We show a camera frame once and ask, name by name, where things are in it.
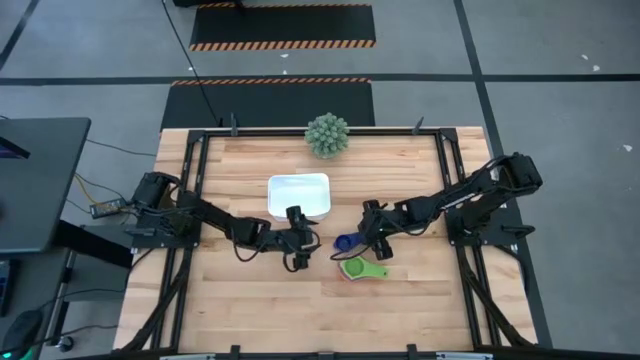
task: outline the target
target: green plant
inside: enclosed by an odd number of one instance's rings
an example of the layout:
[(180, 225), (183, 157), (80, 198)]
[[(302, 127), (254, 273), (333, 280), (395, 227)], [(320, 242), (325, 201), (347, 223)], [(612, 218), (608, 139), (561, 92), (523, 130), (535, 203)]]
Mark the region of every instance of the green plant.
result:
[(311, 145), (311, 152), (321, 159), (330, 159), (349, 146), (347, 122), (327, 113), (309, 122), (304, 133), (305, 141)]

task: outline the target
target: blue cup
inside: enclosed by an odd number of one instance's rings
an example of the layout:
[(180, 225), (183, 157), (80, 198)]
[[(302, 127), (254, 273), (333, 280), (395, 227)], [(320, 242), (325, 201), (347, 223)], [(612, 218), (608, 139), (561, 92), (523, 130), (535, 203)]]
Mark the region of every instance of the blue cup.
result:
[(360, 233), (340, 235), (333, 243), (333, 247), (340, 252), (349, 252), (359, 244), (364, 242), (364, 238)]

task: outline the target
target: orange and black striped tape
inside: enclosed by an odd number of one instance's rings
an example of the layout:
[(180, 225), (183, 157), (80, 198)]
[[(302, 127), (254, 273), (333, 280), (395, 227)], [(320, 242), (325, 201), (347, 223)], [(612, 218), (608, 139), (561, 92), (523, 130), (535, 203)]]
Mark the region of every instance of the orange and black striped tape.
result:
[(363, 83), (368, 78), (272, 78), (272, 79), (218, 79), (218, 80), (178, 80), (171, 86), (179, 85), (240, 85), (240, 84), (319, 84), (319, 83)]
[(348, 49), (371, 48), (375, 40), (296, 40), (248, 41), (229, 43), (199, 43), (189, 46), (191, 51), (280, 50), (280, 49)]
[[(235, 7), (232, 2), (204, 4), (198, 6), (198, 9), (210, 7)], [(246, 8), (283, 8), (283, 7), (323, 7), (323, 6), (371, 6), (371, 4), (291, 4), (291, 5), (245, 5)]]

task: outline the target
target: white container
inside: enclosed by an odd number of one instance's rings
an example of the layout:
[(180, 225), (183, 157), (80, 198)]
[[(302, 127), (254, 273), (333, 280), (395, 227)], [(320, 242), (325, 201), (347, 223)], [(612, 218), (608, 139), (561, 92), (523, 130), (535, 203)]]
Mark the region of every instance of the white container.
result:
[(276, 221), (287, 220), (287, 208), (299, 205), (309, 220), (324, 219), (331, 210), (327, 174), (275, 175), (269, 178), (268, 209)]

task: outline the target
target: wooden table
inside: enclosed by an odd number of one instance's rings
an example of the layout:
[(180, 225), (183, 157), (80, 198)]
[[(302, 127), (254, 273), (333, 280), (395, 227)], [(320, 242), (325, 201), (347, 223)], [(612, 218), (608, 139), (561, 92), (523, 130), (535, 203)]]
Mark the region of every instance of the wooden table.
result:
[[(457, 131), (470, 173), (489, 160), (484, 133), (480, 127)], [(179, 176), (187, 132), (162, 133), (156, 171)], [(194, 153), (197, 162), (198, 150)], [(323, 246), (309, 269), (288, 273), (276, 253), (241, 263), (221, 232), (203, 227), (191, 266), (180, 352), (228, 352), (235, 344), (242, 352), (404, 351), (409, 343), (420, 351), (470, 350), (458, 265), (442, 217), (423, 236), (390, 238), (395, 256), (383, 263), (390, 269), (388, 280), (348, 282), (328, 259), (335, 238), (356, 231), (364, 200), (392, 203), (443, 188), (433, 139), (351, 137), (345, 153), (319, 160), (302, 138), (214, 138), (203, 198), (233, 215), (285, 227), (267, 212), (267, 180), (275, 174), (317, 172), (330, 178), (332, 209), (314, 227)], [(244, 257), (250, 253), (241, 251)], [(483, 252), (495, 302), (525, 338), (535, 341), (517, 262), (491, 247)], [(365, 257), (375, 260), (372, 252)], [(132, 272), (114, 347), (126, 344), (155, 306), (164, 259), (165, 251), (156, 250)], [(488, 343), (477, 299), (476, 306)], [(169, 322), (173, 311), (167, 314)]]

